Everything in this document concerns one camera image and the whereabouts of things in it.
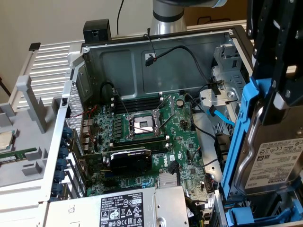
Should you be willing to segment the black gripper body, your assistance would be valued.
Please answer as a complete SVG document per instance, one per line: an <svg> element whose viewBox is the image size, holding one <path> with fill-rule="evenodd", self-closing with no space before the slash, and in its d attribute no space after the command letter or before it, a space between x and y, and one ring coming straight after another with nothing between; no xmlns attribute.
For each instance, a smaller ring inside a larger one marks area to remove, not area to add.
<svg viewBox="0 0 303 227"><path fill-rule="evenodd" d="M303 2L301 0L249 0L247 8L246 34L256 38L268 22L280 29L285 15L290 16L295 37L303 36Z"/></svg>

